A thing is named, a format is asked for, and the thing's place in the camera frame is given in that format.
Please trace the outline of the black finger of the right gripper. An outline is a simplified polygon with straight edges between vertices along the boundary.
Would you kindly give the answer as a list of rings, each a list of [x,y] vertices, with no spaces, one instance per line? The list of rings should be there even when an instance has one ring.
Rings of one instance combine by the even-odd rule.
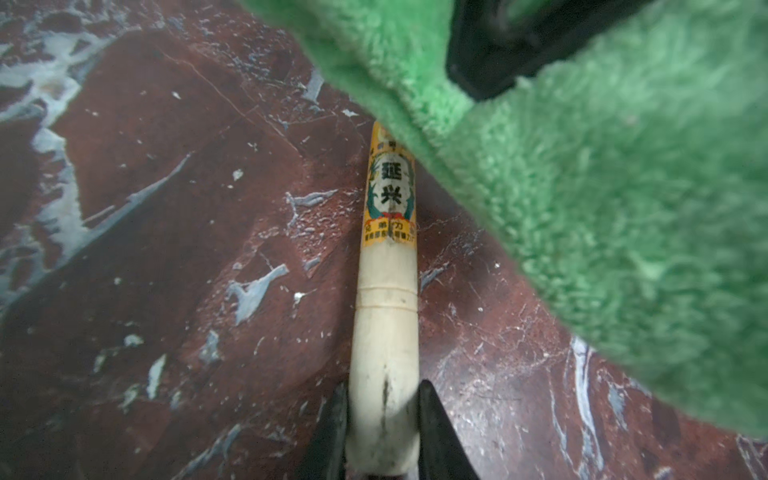
[[[448,78],[476,101],[495,98],[574,55],[647,5],[645,1],[456,1]]]

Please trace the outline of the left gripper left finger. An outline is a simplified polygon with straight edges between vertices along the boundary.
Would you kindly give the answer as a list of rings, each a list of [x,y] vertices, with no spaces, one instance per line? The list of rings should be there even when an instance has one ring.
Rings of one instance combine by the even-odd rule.
[[[316,428],[298,467],[299,479],[345,478],[347,427],[348,387],[345,382],[341,382],[320,412]]]

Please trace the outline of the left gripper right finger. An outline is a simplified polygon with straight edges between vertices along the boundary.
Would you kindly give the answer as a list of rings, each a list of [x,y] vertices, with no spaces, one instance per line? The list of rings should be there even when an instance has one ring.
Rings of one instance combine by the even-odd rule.
[[[422,380],[418,387],[421,480],[479,480],[434,385]]]

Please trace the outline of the sickle labelled handle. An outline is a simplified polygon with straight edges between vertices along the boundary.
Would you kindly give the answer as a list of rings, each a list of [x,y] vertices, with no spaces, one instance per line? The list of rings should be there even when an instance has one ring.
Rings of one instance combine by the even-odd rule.
[[[345,455],[361,474],[397,477],[420,435],[416,172],[413,155],[373,126],[363,204]]]

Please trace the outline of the green rag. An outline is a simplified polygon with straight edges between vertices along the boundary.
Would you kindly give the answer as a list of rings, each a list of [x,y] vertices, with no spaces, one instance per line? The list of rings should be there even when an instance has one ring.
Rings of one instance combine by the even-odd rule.
[[[767,435],[767,5],[645,1],[476,101],[456,1],[249,1],[374,114],[577,336],[685,414]]]

